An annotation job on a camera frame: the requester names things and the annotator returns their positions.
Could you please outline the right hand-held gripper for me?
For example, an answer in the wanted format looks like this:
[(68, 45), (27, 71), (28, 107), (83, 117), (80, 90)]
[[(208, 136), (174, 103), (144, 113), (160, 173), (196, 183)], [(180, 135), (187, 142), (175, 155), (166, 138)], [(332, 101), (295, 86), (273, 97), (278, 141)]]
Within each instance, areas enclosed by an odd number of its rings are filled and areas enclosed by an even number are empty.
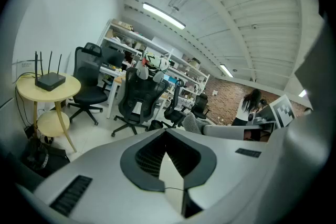
[[(250, 132), (252, 140), (260, 141), (262, 133), (270, 135), (274, 130), (286, 127), (294, 119), (291, 102), (286, 95), (283, 95), (260, 111), (250, 114), (246, 130)], [(206, 125), (203, 127), (203, 135), (229, 140), (243, 140), (244, 131), (244, 126)]]

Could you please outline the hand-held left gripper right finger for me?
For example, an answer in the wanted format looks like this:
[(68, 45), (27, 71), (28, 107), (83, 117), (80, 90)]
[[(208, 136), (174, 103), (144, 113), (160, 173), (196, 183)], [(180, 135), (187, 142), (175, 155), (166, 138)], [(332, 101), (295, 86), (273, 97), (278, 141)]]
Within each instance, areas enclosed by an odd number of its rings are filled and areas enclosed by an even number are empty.
[(238, 149), (262, 152), (266, 148), (265, 142), (211, 137), (181, 129), (175, 131), (198, 144), (209, 147), (217, 158), (216, 167), (205, 184), (188, 191), (182, 191), (185, 178), (178, 173), (172, 158), (165, 155), (165, 197), (173, 209), (180, 214), (182, 213), (184, 195), (189, 194), (191, 200), (205, 210), (218, 203), (244, 177), (249, 175), (256, 167), (258, 157), (238, 153)]

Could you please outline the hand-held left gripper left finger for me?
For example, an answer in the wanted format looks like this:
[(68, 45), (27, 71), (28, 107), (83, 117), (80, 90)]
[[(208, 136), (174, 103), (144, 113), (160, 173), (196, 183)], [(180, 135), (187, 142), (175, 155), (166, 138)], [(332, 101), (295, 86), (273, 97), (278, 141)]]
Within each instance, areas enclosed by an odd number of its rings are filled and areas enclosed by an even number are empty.
[(68, 220), (94, 224), (177, 224), (165, 184), (140, 168), (137, 151), (159, 137), (151, 131), (95, 147), (45, 179), (34, 195), (51, 206), (78, 177), (91, 180)]

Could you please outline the black router with antennas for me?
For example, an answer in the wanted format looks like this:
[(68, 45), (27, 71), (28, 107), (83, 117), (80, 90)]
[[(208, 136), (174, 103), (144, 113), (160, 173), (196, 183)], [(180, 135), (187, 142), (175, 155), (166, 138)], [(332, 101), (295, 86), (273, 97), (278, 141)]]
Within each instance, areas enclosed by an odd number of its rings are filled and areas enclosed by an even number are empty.
[(41, 89), (44, 89), (46, 91), (52, 91), (55, 88), (62, 85), (63, 83), (65, 83), (66, 81), (66, 77), (59, 73), (59, 66), (60, 66), (62, 55), (60, 55), (60, 58), (59, 58), (57, 73), (50, 72), (51, 57), (52, 57), (52, 52), (50, 52), (48, 72), (46, 74), (43, 73), (42, 59), (40, 59), (41, 75), (39, 75), (38, 70), (37, 70), (38, 69), (38, 54), (37, 52), (35, 52), (35, 61), (34, 61), (35, 62), (35, 86)]

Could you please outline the black office chair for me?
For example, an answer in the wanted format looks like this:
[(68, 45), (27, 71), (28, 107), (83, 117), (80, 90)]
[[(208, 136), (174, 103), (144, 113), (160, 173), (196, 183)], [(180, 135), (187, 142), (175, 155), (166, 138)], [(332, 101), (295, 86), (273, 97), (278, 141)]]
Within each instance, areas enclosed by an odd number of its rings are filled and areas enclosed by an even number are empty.
[(102, 62), (103, 56), (100, 46), (88, 42), (84, 47), (76, 48), (73, 76), (79, 80), (81, 88), (79, 92), (73, 96), (73, 103), (68, 103), (69, 107), (74, 106), (79, 109), (69, 118), (70, 122), (80, 113), (86, 112), (94, 124), (98, 125), (98, 121), (92, 115), (91, 111), (103, 111), (103, 108), (96, 107), (96, 104), (107, 101), (108, 96), (104, 91), (106, 85), (110, 83), (105, 81), (102, 88), (98, 86)]
[(136, 68), (127, 69), (124, 96), (118, 104), (122, 115), (114, 117), (114, 120), (119, 119), (125, 124), (115, 129), (111, 133), (112, 137), (115, 137), (116, 132), (127, 127), (130, 127), (135, 135), (137, 135), (137, 127), (148, 129), (143, 123), (153, 117), (160, 96), (169, 86), (166, 80), (161, 82), (155, 82), (152, 78), (143, 80), (137, 75), (137, 71)]
[(191, 112), (194, 114), (196, 118), (206, 119), (206, 115), (209, 111), (211, 111), (208, 107), (208, 96), (204, 93), (198, 95), (195, 99), (195, 103), (191, 108)]
[(162, 123), (169, 128), (181, 127), (182, 122), (183, 122), (184, 118), (186, 117), (186, 114), (184, 113), (184, 110), (187, 108), (186, 106), (182, 105), (183, 108), (182, 108), (181, 111), (178, 111), (178, 110), (175, 109), (177, 104), (178, 104), (178, 100), (179, 100), (180, 88), (183, 85), (184, 85), (183, 80), (178, 79), (177, 82), (175, 83), (173, 99), (171, 100), (170, 105), (164, 111), (165, 119), (169, 120), (171, 123), (173, 123), (173, 125), (169, 125), (169, 124), (167, 124), (163, 121), (162, 121)]

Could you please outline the black case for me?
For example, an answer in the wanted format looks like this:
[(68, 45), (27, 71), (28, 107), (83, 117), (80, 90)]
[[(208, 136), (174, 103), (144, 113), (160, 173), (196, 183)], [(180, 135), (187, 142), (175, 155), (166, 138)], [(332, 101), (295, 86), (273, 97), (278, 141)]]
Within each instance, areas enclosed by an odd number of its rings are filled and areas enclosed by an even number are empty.
[(42, 143), (37, 138), (31, 138), (25, 147), (22, 162), (43, 178), (70, 163), (66, 151)]

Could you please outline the colourful patterned plush toy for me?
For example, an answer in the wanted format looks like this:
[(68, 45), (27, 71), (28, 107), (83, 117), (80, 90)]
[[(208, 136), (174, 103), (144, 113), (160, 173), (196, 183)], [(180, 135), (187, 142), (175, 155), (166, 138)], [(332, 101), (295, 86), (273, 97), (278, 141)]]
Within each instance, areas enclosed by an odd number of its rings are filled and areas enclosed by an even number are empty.
[(135, 68), (139, 78), (143, 80), (151, 78), (154, 82), (159, 83), (164, 80), (164, 75), (169, 66), (170, 63), (167, 59), (145, 51), (142, 53)]

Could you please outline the white shelving rack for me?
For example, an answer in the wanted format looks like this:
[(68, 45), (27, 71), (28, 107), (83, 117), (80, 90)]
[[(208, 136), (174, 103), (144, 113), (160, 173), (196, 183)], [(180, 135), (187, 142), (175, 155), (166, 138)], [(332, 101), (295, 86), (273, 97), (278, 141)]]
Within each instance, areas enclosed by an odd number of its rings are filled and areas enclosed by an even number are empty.
[(175, 48), (165, 48), (135, 32), (129, 31), (119, 24), (114, 24), (112, 20), (108, 20), (99, 39), (98, 45), (111, 45), (121, 51), (128, 51), (132, 55), (140, 56), (141, 49), (137, 49), (136, 45), (144, 46), (143, 51), (152, 51), (154, 54), (170, 60), (174, 65), (169, 66), (168, 74), (182, 79), (186, 86), (182, 89), (183, 92), (188, 92), (192, 99), (201, 93), (201, 89), (208, 82), (209, 75), (205, 75), (199, 68), (192, 66), (183, 58), (176, 55)]

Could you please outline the white desk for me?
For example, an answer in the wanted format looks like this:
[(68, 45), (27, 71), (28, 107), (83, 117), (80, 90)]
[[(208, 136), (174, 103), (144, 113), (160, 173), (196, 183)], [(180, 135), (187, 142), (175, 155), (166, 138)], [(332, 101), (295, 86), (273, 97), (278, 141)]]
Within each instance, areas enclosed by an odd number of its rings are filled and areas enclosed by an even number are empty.
[(124, 78), (125, 73), (113, 71), (104, 66), (101, 66), (100, 72), (114, 77), (113, 83), (111, 85), (109, 97), (108, 97), (108, 110), (107, 110), (106, 118), (109, 119), (111, 116), (111, 110), (113, 107), (113, 102), (115, 99), (117, 88), (121, 85), (122, 79)]

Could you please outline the round wooden side table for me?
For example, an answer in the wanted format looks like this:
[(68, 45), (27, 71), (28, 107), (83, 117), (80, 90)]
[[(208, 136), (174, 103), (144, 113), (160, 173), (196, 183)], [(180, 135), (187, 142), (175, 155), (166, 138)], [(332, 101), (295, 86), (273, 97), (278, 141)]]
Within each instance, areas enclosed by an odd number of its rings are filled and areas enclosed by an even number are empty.
[[(65, 83), (58, 86), (52, 91), (46, 91), (35, 85), (35, 79), (23, 76), (16, 82), (18, 93), (27, 100), (34, 102), (34, 130), (38, 130), (42, 135), (46, 137), (58, 137), (65, 136), (76, 152), (76, 148), (68, 134), (70, 125), (69, 117), (61, 111), (62, 101), (76, 95), (81, 84), (75, 77), (63, 74), (66, 77)], [(37, 104), (38, 103), (53, 102), (55, 109), (45, 112), (40, 117), (37, 116)]]

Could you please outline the black monitor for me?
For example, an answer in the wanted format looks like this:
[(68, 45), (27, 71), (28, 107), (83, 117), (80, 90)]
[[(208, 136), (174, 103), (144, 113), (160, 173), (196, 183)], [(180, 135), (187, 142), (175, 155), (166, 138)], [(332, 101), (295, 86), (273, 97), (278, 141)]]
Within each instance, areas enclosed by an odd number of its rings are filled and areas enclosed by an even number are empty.
[(110, 47), (102, 47), (102, 56), (103, 56), (103, 63), (105, 65), (112, 65), (116, 68), (121, 68), (122, 63), (125, 58), (125, 54), (123, 52), (119, 52), (114, 50)]

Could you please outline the white wall sign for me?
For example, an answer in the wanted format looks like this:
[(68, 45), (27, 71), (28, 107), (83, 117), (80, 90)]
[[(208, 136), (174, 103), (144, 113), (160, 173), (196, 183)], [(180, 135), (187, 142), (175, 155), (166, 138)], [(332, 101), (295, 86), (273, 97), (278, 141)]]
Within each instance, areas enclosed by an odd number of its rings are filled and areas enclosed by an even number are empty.
[(24, 61), (18, 61), (16, 62), (16, 66), (18, 68), (31, 68), (35, 64), (34, 60), (24, 60)]

